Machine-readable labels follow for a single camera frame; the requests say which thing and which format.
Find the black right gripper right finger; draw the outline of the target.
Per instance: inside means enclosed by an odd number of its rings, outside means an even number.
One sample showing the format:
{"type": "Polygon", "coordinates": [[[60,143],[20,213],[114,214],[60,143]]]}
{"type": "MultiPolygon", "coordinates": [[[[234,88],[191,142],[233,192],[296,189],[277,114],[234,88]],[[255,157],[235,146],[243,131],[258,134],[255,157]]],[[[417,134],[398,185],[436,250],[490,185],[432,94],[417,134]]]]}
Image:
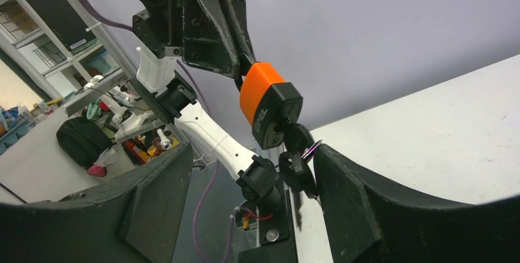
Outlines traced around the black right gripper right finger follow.
{"type": "Polygon", "coordinates": [[[366,169],[327,145],[314,156],[334,262],[518,262],[519,197],[442,199],[366,169]]]}

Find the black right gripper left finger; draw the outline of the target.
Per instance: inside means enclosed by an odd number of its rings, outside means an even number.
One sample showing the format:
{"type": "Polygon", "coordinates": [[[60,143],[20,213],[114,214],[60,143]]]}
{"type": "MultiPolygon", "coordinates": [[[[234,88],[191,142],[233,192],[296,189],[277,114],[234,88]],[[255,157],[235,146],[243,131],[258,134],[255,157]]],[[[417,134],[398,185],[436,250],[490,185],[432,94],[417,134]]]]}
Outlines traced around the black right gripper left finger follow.
{"type": "Polygon", "coordinates": [[[192,168],[181,143],[59,201],[1,204],[1,261],[171,262],[192,168]]]}

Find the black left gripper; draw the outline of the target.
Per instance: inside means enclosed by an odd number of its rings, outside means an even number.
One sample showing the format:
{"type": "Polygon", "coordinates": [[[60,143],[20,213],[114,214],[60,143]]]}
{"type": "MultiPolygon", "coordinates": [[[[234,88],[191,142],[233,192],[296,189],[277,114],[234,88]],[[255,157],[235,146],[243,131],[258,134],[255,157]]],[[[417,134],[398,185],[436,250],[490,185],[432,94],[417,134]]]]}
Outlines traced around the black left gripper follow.
{"type": "Polygon", "coordinates": [[[247,0],[139,0],[132,31],[157,58],[229,78],[256,62],[247,27],[247,0]]]}

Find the small black-headed keys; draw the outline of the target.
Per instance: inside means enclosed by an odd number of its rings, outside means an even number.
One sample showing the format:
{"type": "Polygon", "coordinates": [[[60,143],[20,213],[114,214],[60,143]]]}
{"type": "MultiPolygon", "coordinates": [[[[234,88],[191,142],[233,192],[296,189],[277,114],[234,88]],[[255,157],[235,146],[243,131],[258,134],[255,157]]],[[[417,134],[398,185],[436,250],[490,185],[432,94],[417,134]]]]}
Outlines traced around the small black-headed keys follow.
{"type": "Polygon", "coordinates": [[[284,136],[286,151],[279,156],[281,177],[294,192],[303,191],[309,199],[318,197],[318,189],[308,163],[321,144],[322,140],[314,140],[305,126],[294,123],[284,136]]]}

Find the orange and black padlock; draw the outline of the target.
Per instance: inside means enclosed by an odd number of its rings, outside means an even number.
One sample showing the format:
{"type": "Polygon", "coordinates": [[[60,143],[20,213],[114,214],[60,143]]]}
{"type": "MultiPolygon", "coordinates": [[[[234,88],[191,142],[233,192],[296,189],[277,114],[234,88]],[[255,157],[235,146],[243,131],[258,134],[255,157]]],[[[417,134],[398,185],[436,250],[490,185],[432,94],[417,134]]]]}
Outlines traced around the orange and black padlock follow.
{"type": "Polygon", "coordinates": [[[271,63],[254,62],[243,76],[239,107],[263,150],[282,144],[290,126],[299,119],[303,101],[297,88],[271,63]]]}

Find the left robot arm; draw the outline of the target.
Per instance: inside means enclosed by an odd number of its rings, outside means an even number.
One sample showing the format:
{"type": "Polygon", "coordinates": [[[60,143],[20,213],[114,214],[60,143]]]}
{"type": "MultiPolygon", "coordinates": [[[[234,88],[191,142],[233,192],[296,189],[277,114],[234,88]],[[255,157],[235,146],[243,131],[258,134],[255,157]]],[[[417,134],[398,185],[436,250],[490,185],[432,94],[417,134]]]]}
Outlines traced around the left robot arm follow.
{"type": "Polygon", "coordinates": [[[246,0],[139,0],[132,18],[140,40],[135,86],[160,119],[195,137],[216,156],[260,210],[281,208],[274,165],[238,143],[203,109],[194,85],[176,70],[177,60],[233,79],[245,90],[255,62],[247,30],[246,0]]]}

